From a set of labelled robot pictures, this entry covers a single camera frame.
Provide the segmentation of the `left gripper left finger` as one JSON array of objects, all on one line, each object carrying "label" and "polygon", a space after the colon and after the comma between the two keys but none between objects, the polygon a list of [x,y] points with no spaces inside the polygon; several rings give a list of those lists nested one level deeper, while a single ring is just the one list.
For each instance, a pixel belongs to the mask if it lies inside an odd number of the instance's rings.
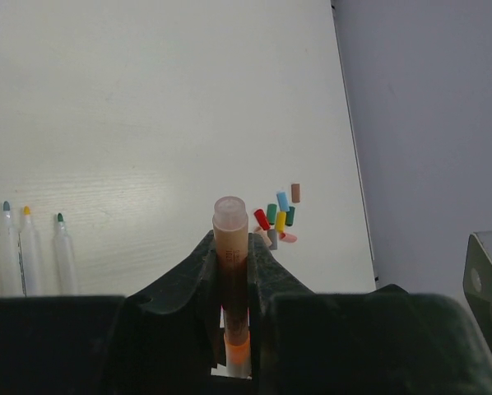
[{"label": "left gripper left finger", "polygon": [[129,297],[0,298],[0,394],[222,394],[213,234]]}]

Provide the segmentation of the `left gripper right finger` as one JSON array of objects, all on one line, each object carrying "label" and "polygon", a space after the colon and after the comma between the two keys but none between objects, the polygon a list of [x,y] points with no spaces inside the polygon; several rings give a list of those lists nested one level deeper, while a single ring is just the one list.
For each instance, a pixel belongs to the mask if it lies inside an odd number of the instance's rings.
[{"label": "left gripper right finger", "polygon": [[248,303],[256,393],[492,394],[490,358],[448,297],[316,294],[253,234]]}]

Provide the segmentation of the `green capped thin marker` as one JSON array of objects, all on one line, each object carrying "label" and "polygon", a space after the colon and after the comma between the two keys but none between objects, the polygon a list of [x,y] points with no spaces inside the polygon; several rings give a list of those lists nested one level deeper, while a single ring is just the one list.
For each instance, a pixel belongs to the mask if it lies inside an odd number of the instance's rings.
[{"label": "green capped thin marker", "polygon": [[72,237],[68,233],[66,222],[61,212],[56,215],[53,242],[61,292],[63,295],[78,295],[79,285]]}]

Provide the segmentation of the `pink pen cap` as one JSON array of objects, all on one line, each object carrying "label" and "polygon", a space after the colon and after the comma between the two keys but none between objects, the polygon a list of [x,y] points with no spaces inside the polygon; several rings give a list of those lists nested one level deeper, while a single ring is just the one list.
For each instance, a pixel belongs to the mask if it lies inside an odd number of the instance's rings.
[{"label": "pink pen cap", "polygon": [[292,244],[292,243],[295,243],[297,241],[297,239],[298,238],[293,234],[289,234],[289,233],[285,233],[285,232],[280,233],[280,241],[282,241],[284,243]]}]

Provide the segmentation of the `tan orange marker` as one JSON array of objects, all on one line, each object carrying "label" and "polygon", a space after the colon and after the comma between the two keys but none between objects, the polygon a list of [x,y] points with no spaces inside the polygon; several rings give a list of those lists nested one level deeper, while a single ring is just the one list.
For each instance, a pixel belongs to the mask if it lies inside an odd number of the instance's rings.
[{"label": "tan orange marker", "polygon": [[225,366],[230,377],[251,374],[248,326],[248,214],[242,199],[222,197],[214,205],[213,233],[224,319]]}]

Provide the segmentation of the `tan pen cap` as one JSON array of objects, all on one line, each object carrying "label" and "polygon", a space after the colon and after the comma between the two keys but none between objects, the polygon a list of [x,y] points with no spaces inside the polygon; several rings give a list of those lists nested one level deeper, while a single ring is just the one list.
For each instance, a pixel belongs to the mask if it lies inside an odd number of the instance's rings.
[{"label": "tan pen cap", "polygon": [[262,227],[260,226],[257,226],[254,230],[253,230],[253,233],[254,234],[257,234],[257,235],[260,235],[262,237],[262,240],[264,242],[264,244],[267,246],[267,247],[271,247],[272,246],[272,241],[270,239],[270,237],[268,236],[268,233],[266,230],[264,230]]}]

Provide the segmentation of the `grey pen cap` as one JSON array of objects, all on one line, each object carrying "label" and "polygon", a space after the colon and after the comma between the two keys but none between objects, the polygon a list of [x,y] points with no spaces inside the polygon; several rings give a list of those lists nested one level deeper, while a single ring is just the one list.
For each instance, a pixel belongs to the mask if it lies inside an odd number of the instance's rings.
[{"label": "grey pen cap", "polygon": [[267,237],[270,240],[269,249],[277,250],[278,249],[278,232],[275,229],[270,229],[267,231]]}]

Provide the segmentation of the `dark green pen cap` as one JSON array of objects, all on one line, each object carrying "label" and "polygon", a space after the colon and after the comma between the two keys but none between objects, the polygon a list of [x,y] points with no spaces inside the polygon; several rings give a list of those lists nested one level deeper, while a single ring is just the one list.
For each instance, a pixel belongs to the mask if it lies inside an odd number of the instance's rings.
[{"label": "dark green pen cap", "polygon": [[295,207],[290,206],[289,210],[286,212],[285,225],[292,226],[295,221]]}]

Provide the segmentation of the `red pen cap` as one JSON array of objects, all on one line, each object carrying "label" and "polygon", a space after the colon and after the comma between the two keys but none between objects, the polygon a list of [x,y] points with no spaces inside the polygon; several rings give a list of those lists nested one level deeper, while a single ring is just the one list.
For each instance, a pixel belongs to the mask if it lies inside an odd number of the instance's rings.
[{"label": "red pen cap", "polygon": [[269,220],[267,219],[267,215],[265,211],[262,208],[257,209],[253,213],[258,225],[263,229],[263,230],[269,230],[271,228],[271,224]]}]

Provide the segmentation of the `yellow pen cap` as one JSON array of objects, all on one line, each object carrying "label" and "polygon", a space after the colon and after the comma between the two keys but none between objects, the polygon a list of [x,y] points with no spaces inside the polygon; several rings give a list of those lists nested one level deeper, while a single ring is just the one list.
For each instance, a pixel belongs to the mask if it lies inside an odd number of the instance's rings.
[{"label": "yellow pen cap", "polygon": [[285,222],[286,222],[286,212],[285,211],[277,212],[276,221],[275,221],[275,230],[278,233],[283,233],[285,231]]}]

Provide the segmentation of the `yellow capped marker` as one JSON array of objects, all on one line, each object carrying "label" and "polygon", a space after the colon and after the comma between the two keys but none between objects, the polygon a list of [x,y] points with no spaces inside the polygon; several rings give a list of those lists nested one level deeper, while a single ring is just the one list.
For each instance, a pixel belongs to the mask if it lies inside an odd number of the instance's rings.
[{"label": "yellow capped marker", "polygon": [[23,221],[20,230],[23,273],[27,296],[41,296],[44,293],[43,259],[39,245],[39,235],[32,221],[28,206],[23,208]]}]

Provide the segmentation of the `bright green pen cap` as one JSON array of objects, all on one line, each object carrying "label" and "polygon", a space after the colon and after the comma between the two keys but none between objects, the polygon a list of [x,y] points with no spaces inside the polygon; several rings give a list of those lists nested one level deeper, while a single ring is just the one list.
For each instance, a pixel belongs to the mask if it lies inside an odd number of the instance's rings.
[{"label": "bright green pen cap", "polygon": [[276,223],[277,210],[278,206],[275,203],[270,203],[267,205],[266,217],[270,225],[274,225]]}]

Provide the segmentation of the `grey capped marker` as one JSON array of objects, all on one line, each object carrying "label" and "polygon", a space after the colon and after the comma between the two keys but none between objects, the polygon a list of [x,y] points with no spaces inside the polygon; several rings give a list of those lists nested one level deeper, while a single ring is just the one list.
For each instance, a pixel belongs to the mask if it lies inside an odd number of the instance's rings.
[{"label": "grey capped marker", "polygon": [[22,297],[24,295],[19,234],[14,225],[8,201],[2,204],[0,222],[0,280],[3,296]]}]

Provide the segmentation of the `blue pen cap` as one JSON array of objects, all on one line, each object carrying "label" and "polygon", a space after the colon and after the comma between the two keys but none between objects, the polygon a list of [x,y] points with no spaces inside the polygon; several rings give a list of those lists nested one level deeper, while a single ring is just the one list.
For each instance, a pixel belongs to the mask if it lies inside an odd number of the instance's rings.
[{"label": "blue pen cap", "polygon": [[290,210],[290,204],[285,191],[277,192],[276,199],[280,211],[288,212]]}]

